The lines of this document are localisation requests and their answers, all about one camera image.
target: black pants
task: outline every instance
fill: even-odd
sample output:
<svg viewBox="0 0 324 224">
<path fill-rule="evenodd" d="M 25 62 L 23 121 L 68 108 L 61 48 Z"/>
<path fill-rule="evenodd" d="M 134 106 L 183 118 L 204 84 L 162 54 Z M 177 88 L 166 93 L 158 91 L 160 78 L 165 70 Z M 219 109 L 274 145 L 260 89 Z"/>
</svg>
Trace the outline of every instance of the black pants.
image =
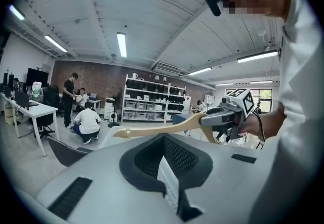
<svg viewBox="0 0 324 224">
<path fill-rule="evenodd" d="M 72 111 L 73 99 L 64 100 L 64 125 L 68 127 L 71 123 L 71 111 Z"/>
<path fill-rule="evenodd" d="M 77 105 L 76 106 L 76 111 L 79 113 L 79 112 L 81 112 L 81 111 L 83 111 L 83 110 L 85 110 L 85 107 L 84 106 L 80 106 L 80 105 Z"/>
</svg>

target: ceiling light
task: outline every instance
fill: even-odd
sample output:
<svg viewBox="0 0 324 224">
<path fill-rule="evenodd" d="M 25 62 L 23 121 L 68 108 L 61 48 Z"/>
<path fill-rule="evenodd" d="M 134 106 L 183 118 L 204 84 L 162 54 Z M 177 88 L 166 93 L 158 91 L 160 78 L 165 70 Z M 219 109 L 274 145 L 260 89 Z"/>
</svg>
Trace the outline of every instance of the ceiling light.
<svg viewBox="0 0 324 224">
<path fill-rule="evenodd" d="M 201 69 L 201 70 L 198 70 L 198 71 L 192 72 L 192 73 L 188 74 L 188 76 L 193 76 L 193 75 L 196 75 L 196 74 L 199 74 L 199 73 L 202 73 L 202 72 L 205 72 L 205 71 L 211 70 L 211 69 L 212 69 L 211 67 L 204 68 L 204 69 Z"/>
<path fill-rule="evenodd" d="M 250 84 L 264 84 L 264 83 L 272 83 L 272 80 L 270 80 L 270 81 L 254 81 L 254 82 L 250 82 Z"/>
<path fill-rule="evenodd" d="M 230 85 L 230 84 L 234 84 L 234 83 L 216 84 L 216 86 L 220 86 L 220 85 Z"/>
<path fill-rule="evenodd" d="M 126 35 L 124 33 L 117 33 L 117 40 L 120 50 L 120 55 L 123 58 L 127 58 L 127 52 L 126 52 Z"/>
<path fill-rule="evenodd" d="M 246 56 L 246 57 L 237 59 L 237 62 L 242 63 L 242 62 L 251 61 L 251 60 L 259 60 L 259 59 L 263 59 L 263 58 L 267 58 L 267 57 L 276 56 L 277 54 L 278 54 L 277 50 L 270 51 L 270 52 L 263 52 L 263 53 L 259 53 L 256 55 Z"/>
<path fill-rule="evenodd" d="M 9 10 L 15 15 L 17 16 L 20 20 L 24 20 L 24 16 L 18 12 L 17 9 L 15 9 L 15 7 L 13 5 L 9 6 Z"/>
<path fill-rule="evenodd" d="M 46 35 L 45 38 L 47 40 L 49 40 L 52 44 L 54 44 L 57 48 L 59 48 L 61 51 L 63 52 L 67 52 L 67 50 L 65 48 L 63 48 L 62 46 L 60 46 L 56 41 L 54 41 L 52 38 L 50 38 L 49 35 Z"/>
</svg>

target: jeans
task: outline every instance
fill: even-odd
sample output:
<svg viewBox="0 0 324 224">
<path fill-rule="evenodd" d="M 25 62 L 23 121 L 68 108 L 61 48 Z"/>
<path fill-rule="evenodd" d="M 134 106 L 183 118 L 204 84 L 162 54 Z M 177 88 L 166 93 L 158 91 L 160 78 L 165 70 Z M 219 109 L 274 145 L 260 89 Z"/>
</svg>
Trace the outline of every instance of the jeans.
<svg viewBox="0 0 324 224">
<path fill-rule="evenodd" d="M 99 134 L 99 131 L 96 131 L 96 132 L 94 132 L 94 133 L 90 133 L 90 134 L 82 134 L 81 132 L 80 132 L 80 125 L 81 124 L 75 124 L 74 126 L 73 126 L 73 130 L 74 130 L 74 132 L 76 133 L 76 134 L 78 134 L 81 138 L 83 138 L 84 140 L 87 140 L 87 139 L 91 139 L 91 138 L 96 138 L 97 136 L 98 136 L 98 134 Z"/>
<path fill-rule="evenodd" d="M 64 100 L 64 125 L 68 127 L 71 123 L 71 111 L 72 111 L 73 99 Z"/>
</svg>

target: air conditioner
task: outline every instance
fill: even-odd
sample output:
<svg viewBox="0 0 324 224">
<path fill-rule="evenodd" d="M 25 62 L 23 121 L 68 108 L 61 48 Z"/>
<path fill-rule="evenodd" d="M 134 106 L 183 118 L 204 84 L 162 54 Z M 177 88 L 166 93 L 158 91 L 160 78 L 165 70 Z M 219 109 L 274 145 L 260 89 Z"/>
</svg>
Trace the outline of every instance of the air conditioner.
<svg viewBox="0 0 324 224">
<path fill-rule="evenodd" d="M 160 63 L 160 62 L 156 63 L 156 65 L 152 68 L 152 70 L 156 73 L 160 73 L 160 74 L 167 75 L 167 76 L 181 76 L 182 75 L 180 69 L 178 69 L 174 66 Z"/>
</svg>

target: man in black shirt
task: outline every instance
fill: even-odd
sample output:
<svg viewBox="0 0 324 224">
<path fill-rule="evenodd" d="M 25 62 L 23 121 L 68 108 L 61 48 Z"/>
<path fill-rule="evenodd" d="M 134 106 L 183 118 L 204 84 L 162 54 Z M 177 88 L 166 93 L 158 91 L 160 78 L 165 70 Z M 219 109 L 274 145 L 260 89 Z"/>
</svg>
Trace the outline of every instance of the man in black shirt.
<svg viewBox="0 0 324 224">
<path fill-rule="evenodd" d="M 71 77 L 64 82 L 63 88 L 63 101 L 64 101 L 64 125 L 68 127 L 71 123 L 71 110 L 73 97 L 76 95 L 74 93 L 73 82 L 78 79 L 78 75 L 73 73 Z"/>
</svg>

